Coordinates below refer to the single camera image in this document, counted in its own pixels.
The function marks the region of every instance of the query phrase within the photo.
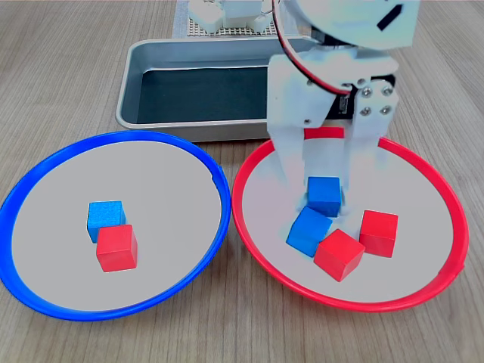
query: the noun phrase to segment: plate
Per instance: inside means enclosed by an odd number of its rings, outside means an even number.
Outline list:
[[[344,129],[306,130],[306,178],[340,175]],[[351,168],[353,210],[334,219],[355,238],[366,209],[399,215],[393,257],[364,254],[338,283],[313,259],[285,243],[297,217],[284,198],[284,179],[274,146],[267,141],[244,162],[232,191],[237,230],[259,264],[282,284],[319,303],[358,312],[411,308],[437,296],[464,268],[469,234],[454,191],[425,160],[382,138],[376,160]]]
[[[138,266],[105,273],[88,205],[120,200]],[[159,132],[87,138],[43,160],[0,209],[0,278],[22,303],[74,321],[120,318],[179,292],[210,263],[230,221],[222,169],[199,147]]]

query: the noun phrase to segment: screw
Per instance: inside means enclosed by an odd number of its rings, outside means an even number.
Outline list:
[[[381,90],[381,93],[382,93],[383,96],[390,96],[393,93],[393,88],[389,85],[386,85]]]
[[[384,108],[382,108],[382,109],[381,109],[381,111],[380,111],[380,112],[381,112],[383,115],[386,115],[386,114],[388,114],[388,112],[390,112],[391,110],[392,110],[392,108],[391,108],[390,106],[385,106]]]
[[[366,87],[366,88],[363,88],[363,91],[361,93],[363,94],[363,97],[368,98],[371,96],[373,92],[371,91],[370,87]]]
[[[371,108],[365,107],[363,110],[361,110],[360,114],[362,116],[368,116],[371,113]]]

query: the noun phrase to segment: red block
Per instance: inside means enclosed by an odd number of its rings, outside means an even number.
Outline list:
[[[138,264],[138,242],[132,225],[100,228],[96,255],[104,272],[135,268]]]
[[[392,257],[398,221],[394,214],[365,210],[360,231],[360,244],[365,246],[365,252]]]
[[[337,229],[319,244],[315,264],[341,282],[358,267],[364,251],[365,246]]]

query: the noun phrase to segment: blue block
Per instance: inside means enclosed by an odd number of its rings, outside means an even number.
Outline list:
[[[310,176],[308,178],[308,207],[326,217],[337,217],[341,208],[340,179]]]
[[[314,257],[332,223],[328,217],[305,206],[290,229],[287,244],[309,257]]]
[[[98,242],[100,228],[125,224],[126,215],[121,202],[93,202],[89,204],[88,233],[93,244]]]

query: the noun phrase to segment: wood grain surface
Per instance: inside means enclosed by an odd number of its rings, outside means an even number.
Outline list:
[[[0,2],[0,199],[39,161],[114,119],[128,47],[171,36],[175,2]],[[366,315],[291,292],[231,223],[219,254],[164,303],[115,321],[33,312],[0,287],[0,362],[484,362],[484,2],[424,2],[414,47],[393,52],[389,137],[430,161],[466,210],[470,250],[442,295]],[[259,142],[205,144],[232,185]]]

